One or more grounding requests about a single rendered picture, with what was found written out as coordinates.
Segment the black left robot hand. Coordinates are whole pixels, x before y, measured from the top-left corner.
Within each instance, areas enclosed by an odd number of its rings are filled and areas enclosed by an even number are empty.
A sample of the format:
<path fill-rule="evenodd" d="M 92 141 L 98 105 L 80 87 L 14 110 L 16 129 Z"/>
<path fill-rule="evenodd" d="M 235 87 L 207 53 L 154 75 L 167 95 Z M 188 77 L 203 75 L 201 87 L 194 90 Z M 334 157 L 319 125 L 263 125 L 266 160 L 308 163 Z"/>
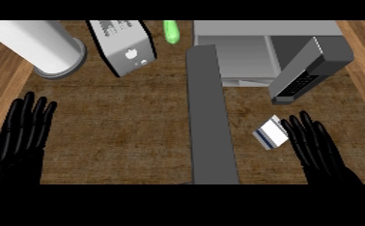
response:
<path fill-rule="evenodd" d="M 58 108 L 27 92 L 15 99 L 0 128 L 0 185 L 39 185 L 45 148 Z"/>

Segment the grey microwave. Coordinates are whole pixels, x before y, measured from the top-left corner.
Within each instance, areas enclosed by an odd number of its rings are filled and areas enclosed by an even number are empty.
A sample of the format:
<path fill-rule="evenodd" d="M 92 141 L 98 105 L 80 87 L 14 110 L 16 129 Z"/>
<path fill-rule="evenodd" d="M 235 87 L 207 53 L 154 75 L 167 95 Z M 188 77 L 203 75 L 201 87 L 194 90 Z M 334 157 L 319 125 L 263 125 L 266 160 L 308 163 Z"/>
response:
<path fill-rule="evenodd" d="M 293 103 L 353 61 L 333 20 L 195 20 L 192 43 L 216 48 L 225 87 L 266 87 Z"/>

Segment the green bottle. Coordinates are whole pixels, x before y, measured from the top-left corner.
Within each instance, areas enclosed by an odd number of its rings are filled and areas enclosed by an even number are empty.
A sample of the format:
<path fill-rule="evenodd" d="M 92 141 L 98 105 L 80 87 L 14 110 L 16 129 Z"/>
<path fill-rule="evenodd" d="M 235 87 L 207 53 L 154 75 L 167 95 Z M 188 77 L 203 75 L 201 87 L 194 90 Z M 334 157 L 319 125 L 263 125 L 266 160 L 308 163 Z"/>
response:
<path fill-rule="evenodd" d="M 170 44 L 176 44 L 181 41 L 181 29 L 178 22 L 175 20 L 164 20 L 163 26 L 164 26 L 166 41 Z"/>

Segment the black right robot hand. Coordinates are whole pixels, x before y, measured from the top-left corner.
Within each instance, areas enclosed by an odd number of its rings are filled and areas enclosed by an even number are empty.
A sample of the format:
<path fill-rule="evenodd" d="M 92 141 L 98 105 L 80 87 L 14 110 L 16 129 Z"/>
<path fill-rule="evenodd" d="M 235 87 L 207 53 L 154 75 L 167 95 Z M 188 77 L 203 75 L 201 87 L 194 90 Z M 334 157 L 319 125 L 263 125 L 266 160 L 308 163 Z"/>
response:
<path fill-rule="evenodd" d="M 306 181 L 311 185 L 362 185 L 345 160 L 327 128 L 312 121 L 306 111 L 300 117 L 281 120 L 291 146 L 302 163 Z"/>

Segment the grey microwave door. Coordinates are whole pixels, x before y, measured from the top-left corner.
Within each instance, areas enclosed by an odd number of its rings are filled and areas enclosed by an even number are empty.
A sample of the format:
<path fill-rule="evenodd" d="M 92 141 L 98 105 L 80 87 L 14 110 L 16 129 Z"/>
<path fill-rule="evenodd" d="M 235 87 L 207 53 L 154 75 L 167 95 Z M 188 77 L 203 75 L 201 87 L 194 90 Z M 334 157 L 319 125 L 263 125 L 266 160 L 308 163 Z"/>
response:
<path fill-rule="evenodd" d="M 192 183 L 240 184 L 216 47 L 194 46 L 185 62 Z"/>

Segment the white cylinder grey base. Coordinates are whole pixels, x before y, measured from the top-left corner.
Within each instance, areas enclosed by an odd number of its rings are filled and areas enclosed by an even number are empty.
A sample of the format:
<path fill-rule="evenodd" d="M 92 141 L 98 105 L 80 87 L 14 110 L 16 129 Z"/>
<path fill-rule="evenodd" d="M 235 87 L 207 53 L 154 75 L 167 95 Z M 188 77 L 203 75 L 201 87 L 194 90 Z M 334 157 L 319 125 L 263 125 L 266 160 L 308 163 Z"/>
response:
<path fill-rule="evenodd" d="M 58 20 L 0 20 L 0 43 L 46 79 L 68 77 L 86 62 L 86 44 L 71 37 Z"/>

